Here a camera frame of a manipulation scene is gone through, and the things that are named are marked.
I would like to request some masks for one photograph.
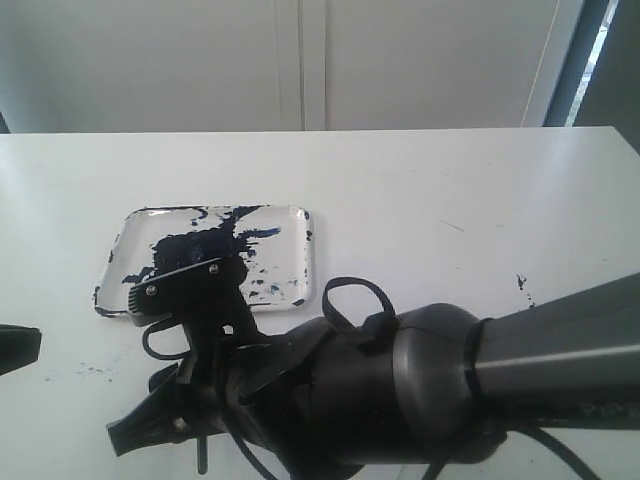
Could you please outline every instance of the white tabletop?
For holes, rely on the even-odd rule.
[[[117,459],[104,429],[163,366],[142,352],[141,329],[91,308],[132,210],[300,205],[314,222],[316,285],[361,276],[399,312],[445,301],[484,317],[639,271],[639,186],[640,158],[611,128],[0,136],[0,321],[44,335],[36,364],[0,378],[0,477],[197,477],[194,442]],[[257,320],[282,332],[319,313],[316,295]],[[558,435],[604,478],[637,477],[640,433]],[[442,478],[575,478],[512,437]],[[209,451],[208,478],[259,478],[226,435]]]

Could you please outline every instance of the robotic arm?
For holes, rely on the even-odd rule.
[[[134,286],[129,310],[160,318],[145,350],[181,360],[149,380],[149,396],[108,426],[117,455],[229,433],[264,478],[246,442],[273,451],[292,478],[348,479],[367,463],[488,458],[518,430],[582,478],[597,478],[540,427],[640,429],[640,274],[534,309],[479,320],[448,304],[396,315],[356,278],[329,282],[323,317],[284,335],[261,334],[239,285],[239,257],[203,262]],[[328,291],[371,289],[382,304],[359,328]],[[149,335],[182,325],[190,350],[163,355]]]

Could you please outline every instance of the dark blue paint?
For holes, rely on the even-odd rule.
[[[239,234],[235,233],[238,220],[259,208],[260,205],[236,207],[226,212],[227,218],[222,219],[217,227],[166,236],[152,247],[153,267],[144,267],[138,275],[128,275],[122,283],[140,283],[143,279],[146,280],[144,277],[149,274],[150,276],[163,275],[214,258],[232,257],[241,253],[248,257],[255,256],[256,251],[253,247],[257,242],[250,242],[250,239],[268,238],[280,233],[280,228],[252,229]]]

